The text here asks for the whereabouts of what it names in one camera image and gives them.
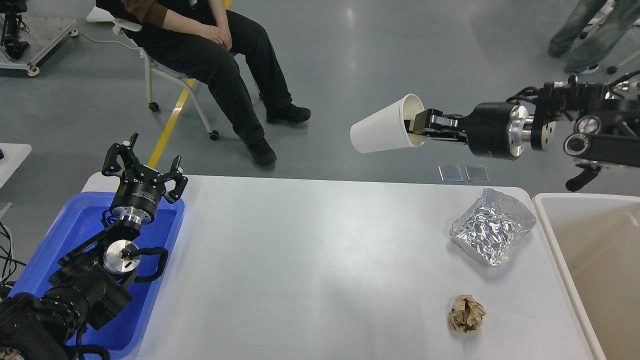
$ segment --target blue plastic bin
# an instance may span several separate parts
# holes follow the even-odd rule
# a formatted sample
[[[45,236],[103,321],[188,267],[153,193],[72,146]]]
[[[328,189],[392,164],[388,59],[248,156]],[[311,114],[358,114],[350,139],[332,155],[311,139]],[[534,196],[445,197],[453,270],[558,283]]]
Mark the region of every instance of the blue plastic bin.
[[[41,297],[51,288],[47,280],[60,268],[58,259],[103,230],[100,222],[102,212],[109,208],[113,196],[114,193],[84,192],[69,199],[17,280],[10,296],[27,292]],[[156,219],[151,224],[143,225],[140,236],[135,240],[136,245],[141,248],[164,247],[169,250],[171,258],[183,212],[182,200],[174,204],[162,201]],[[158,256],[143,256],[138,266],[140,275],[153,274],[157,260]],[[131,303],[99,331],[89,327],[83,335],[83,343],[106,347],[112,360],[125,357],[136,347],[145,332],[163,277],[151,283],[132,284],[129,287],[129,292],[133,295]],[[68,345],[75,345],[75,341],[73,337]],[[99,359],[90,354],[86,358]]]

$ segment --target sneaker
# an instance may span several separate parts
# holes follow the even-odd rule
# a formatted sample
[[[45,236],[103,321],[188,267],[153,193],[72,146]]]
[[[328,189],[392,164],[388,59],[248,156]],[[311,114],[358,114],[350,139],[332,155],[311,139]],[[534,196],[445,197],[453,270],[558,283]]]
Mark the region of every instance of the sneaker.
[[[253,160],[258,165],[270,165],[276,162],[276,153],[267,143],[267,140],[260,138],[260,140],[247,144]]]
[[[279,124],[283,121],[300,124],[307,121],[310,117],[311,110],[299,108],[293,104],[276,110],[267,110],[267,122],[269,124]]]
[[[564,72],[567,74],[593,74],[594,72],[596,72],[598,70],[598,68],[600,67],[599,64],[596,64],[594,66],[590,66],[587,69],[585,69],[582,72],[570,72],[569,70],[566,69],[566,67],[564,68]]]

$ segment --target crumpled foil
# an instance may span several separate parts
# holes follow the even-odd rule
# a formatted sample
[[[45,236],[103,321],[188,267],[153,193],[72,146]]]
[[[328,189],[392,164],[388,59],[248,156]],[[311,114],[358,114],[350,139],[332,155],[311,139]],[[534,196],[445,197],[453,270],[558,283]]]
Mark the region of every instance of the crumpled foil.
[[[509,254],[522,243],[536,221],[518,199],[487,188],[453,223],[449,234],[454,243],[481,264],[498,266],[509,261]]]

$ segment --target paper cup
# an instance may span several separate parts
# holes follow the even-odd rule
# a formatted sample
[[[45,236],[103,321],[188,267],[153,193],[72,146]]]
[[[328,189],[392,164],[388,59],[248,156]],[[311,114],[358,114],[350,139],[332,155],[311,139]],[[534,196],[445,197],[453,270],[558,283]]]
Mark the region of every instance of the paper cup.
[[[401,100],[351,126],[351,143],[358,152],[374,152],[420,146],[425,136],[408,134],[404,120],[413,120],[424,111],[422,101],[408,94]]]

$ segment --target jeans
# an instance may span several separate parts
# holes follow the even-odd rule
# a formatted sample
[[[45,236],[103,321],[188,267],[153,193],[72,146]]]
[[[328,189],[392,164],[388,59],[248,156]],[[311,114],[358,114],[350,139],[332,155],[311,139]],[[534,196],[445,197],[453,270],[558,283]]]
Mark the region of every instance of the jeans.
[[[580,0],[564,26],[549,42],[549,55],[558,57],[571,50],[573,42],[606,0]],[[640,17],[639,0],[618,0],[613,11],[598,29],[581,42],[566,59],[567,72],[582,72],[604,59]]]
[[[200,22],[215,25],[211,11],[200,12]],[[245,60],[267,110],[291,103],[284,75],[266,31],[256,22],[227,10],[231,32],[231,53],[245,55]],[[181,39],[169,45],[146,45],[155,61],[205,83],[211,95],[244,143],[264,137],[264,130],[253,111],[249,91],[240,76],[238,64],[224,47],[196,35],[180,34]]]

